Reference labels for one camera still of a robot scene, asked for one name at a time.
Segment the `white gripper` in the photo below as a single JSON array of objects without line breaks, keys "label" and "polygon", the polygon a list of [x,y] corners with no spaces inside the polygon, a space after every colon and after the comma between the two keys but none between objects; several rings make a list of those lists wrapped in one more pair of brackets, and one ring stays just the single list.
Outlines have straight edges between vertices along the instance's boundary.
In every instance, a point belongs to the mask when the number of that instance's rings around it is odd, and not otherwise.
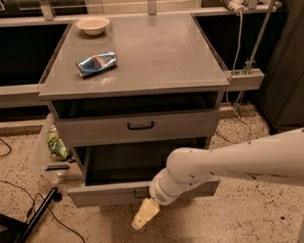
[{"label": "white gripper", "polygon": [[193,188],[191,183],[177,182],[167,168],[158,172],[149,186],[150,199],[145,199],[134,216],[132,227],[142,229],[147,222],[153,219],[160,209],[160,205],[170,205],[177,198]]}]

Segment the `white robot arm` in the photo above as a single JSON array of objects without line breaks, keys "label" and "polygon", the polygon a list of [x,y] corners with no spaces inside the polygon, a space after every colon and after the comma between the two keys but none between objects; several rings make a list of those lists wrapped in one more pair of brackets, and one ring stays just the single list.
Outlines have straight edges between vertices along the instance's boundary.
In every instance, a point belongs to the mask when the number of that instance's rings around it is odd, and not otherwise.
[{"label": "white robot arm", "polygon": [[217,149],[181,147],[150,182],[149,196],[134,216],[142,229],[159,211],[183,193],[214,176],[304,186],[304,127]]}]

